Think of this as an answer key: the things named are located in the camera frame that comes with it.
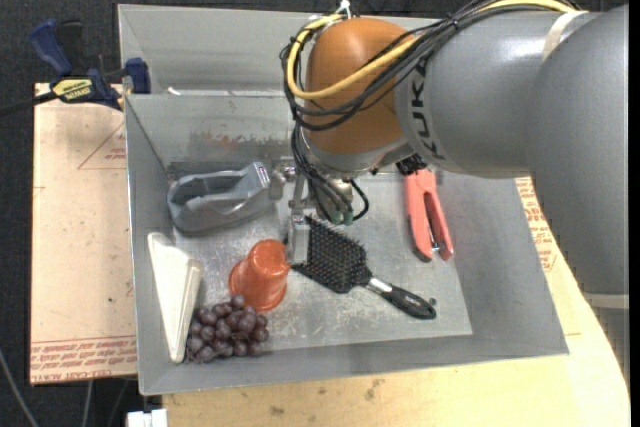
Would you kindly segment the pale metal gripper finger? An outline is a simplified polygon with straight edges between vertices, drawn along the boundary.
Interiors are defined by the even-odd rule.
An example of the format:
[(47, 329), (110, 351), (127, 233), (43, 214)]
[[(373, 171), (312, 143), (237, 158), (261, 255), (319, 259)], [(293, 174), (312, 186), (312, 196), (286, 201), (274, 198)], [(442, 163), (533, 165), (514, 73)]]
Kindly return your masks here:
[(309, 224), (303, 214), (293, 214), (287, 233), (287, 255), (291, 264), (307, 261)]

